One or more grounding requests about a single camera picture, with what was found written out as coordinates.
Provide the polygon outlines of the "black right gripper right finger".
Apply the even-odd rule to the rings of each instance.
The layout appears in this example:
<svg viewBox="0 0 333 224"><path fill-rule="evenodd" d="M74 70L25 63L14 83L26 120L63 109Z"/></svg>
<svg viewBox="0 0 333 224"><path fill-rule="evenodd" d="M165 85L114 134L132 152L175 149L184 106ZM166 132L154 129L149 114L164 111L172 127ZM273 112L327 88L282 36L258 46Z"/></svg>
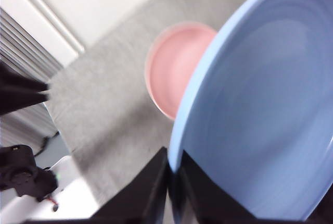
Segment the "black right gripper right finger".
<svg viewBox="0 0 333 224"><path fill-rule="evenodd" d="M180 223L332 223L332 189L307 220L256 217L220 189L186 153L179 169L184 202Z"/></svg>

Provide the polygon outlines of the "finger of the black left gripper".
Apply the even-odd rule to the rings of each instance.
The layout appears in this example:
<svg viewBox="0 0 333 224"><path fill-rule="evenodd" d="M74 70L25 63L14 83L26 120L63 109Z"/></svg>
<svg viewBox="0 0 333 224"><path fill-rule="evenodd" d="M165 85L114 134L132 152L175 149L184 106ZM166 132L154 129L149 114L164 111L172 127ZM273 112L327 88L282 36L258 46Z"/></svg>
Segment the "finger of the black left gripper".
<svg viewBox="0 0 333 224"><path fill-rule="evenodd" d="M12 71L1 61L1 97L21 93L32 93L49 97L47 83L27 78Z"/></svg>
<svg viewBox="0 0 333 224"><path fill-rule="evenodd" d="M1 92L1 116L48 99L46 94Z"/></svg>

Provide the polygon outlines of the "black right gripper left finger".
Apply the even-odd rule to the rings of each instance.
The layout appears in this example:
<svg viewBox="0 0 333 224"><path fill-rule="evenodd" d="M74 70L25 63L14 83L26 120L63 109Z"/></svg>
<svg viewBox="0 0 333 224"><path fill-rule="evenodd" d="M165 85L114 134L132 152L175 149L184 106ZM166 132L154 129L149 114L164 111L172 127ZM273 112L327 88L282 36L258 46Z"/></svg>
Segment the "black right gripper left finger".
<svg viewBox="0 0 333 224"><path fill-rule="evenodd" d="M137 176L92 217L26 220L24 223L162 223L167 177L167 149L162 147Z"/></svg>

